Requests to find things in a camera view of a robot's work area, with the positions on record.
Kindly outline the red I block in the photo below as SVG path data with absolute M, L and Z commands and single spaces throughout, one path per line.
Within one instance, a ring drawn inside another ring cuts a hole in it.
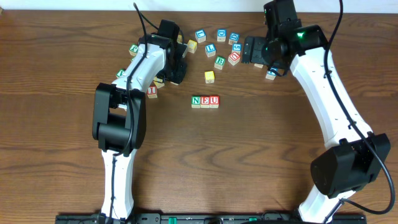
M 156 86 L 150 86 L 147 89 L 148 98 L 157 98 L 158 97 L 158 89 Z

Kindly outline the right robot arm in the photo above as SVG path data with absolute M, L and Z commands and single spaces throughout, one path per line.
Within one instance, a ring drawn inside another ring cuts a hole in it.
M 303 26 L 292 0 L 264 5 L 267 34 L 244 41 L 243 62 L 265 65 L 278 77 L 291 73 L 303 88 L 321 127 L 325 152 L 312 161 L 313 187 L 289 217 L 290 223 L 333 223 L 341 206 L 384 173 L 390 191 L 387 210 L 396 193 L 385 160 L 391 144 L 373 133 L 351 101 L 331 53 L 332 37 L 318 25 Z

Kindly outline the red E block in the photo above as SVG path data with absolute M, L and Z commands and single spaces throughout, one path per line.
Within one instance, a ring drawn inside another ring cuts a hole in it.
M 210 107 L 210 97 L 209 96 L 201 96 L 200 97 L 200 108 L 209 108 Z

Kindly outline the green N block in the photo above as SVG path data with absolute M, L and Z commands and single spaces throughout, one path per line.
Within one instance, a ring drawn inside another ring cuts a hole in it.
M 201 108 L 201 96 L 192 96 L 191 106 L 192 108 Z

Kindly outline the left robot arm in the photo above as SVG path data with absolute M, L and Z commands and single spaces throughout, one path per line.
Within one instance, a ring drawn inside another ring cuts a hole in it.
M 187 46 L 177 41 L 179 26 L 162 20 L 156 33 L 139 39 L 137 55 L 111 84 L 95 91 L 93 139 L 104 160 L 105 195 L 98 223 L 127 223 L 134 207 L 133 163 L 146 135 L 146 95 L 155 78 L 180 84 Z

